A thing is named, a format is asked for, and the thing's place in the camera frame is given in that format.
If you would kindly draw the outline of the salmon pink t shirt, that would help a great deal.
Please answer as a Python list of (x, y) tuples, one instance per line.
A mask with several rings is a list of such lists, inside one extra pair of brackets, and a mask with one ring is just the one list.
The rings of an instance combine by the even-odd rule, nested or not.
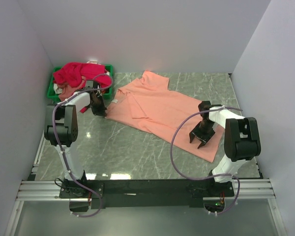
[(168, 89), (170, 79), (145, 71), (120, 87), (107, 108), (106, 118), (156, 135), (208, 162), (213, 162), (224, 129), (217, 126), (217, 135), (197, 149), (200, 141), (189, 143), (189, 133), (201, 121), (195, 116), (179, 127), (190, 115), (198, 112), (200, 100)]

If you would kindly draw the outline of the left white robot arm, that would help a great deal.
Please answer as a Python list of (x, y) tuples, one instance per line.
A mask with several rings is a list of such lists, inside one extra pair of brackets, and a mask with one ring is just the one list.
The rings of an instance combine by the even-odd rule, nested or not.
[(95, 116), (106, 116), (102, 86), (95, 80), (88, 80), (86, 87), (73, 93), (68, 99), (46, 107), (44, 137), (55, 147), (64, 168), (64, 178), (76, 180), (71, 192), (78, 198), (89, 190), (85, 171), (78, 160), (76, 140), (78, 138), (77, 113), (89, 107)]

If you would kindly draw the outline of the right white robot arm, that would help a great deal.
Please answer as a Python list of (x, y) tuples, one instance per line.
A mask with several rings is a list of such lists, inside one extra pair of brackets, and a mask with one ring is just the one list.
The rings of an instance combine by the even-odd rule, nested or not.
[(224, 128), (224, 156), (211, 171), (214, 179), (207, 182), (206, 191), (217, 196), (223, 191), (223, 184), (232, 179), (239, 168), (261, 153), (261, 142), (257, 120), (233, 112), (235, 108), (203, 101), (198, 105), (202, 120), (189, 133), (190, 142), (200, 141), (198, 148), (209, 143), (215, 135), (217, 124)]

